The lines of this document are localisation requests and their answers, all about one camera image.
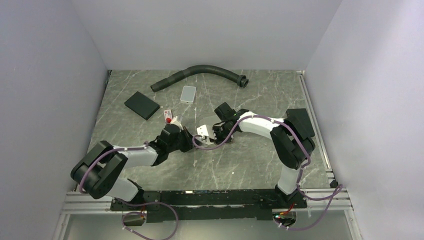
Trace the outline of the white cardboard box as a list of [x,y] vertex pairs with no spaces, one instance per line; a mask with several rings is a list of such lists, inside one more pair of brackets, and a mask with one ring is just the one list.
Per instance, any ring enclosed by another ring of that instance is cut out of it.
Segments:
[[[198,127],[200,127],[202,125],[209,125],[209,126],[212,127],[214,124],[217,124],[217,123],[220,123],[220,122],[224,122],[224,121],[221,120],[217,115],[203,114],[203,115],[200,115]],[[199,137],[199,135],[195,138],[195,142],[197,144],[197,149],[198,148],[213,148],[213,146],[218,146],[218,145],[223,144],[223,143],[221,143],[221,144],[215,144],[214,143],[214,144],[211,144],[211,145],[203,144],[203,143],[201,143],[201,141],[199,140],[198,137]]]

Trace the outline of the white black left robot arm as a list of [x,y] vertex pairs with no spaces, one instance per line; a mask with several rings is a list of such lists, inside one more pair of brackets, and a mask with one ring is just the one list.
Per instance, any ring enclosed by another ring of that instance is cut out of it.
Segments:
[[114,197],[137,210],[144,203],[144,190],[135,181],[121,178],[121,172],[158,166],[175,151],[186,153],[194,148],[192,138],[186,127],[167,124],[160,135],[141,146],[115,146],[102,140],[73,167],[70,177],[78,183],[80,192],[93,199]]

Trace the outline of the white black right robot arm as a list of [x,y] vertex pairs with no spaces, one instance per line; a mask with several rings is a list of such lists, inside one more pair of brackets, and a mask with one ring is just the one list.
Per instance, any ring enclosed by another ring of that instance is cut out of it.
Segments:
[[272,141],[282,162],[275,200],[280,207],[289,207],[299,195],[300,170],[316,148],[315,132],[307,110],[291,108],[286,111],[285,118],[271,118],[243,108],[236,111],[224,102],[214,112],[221,120],[221,125],[212,128],[216,143],[229,143],[234,132],[252,133]]

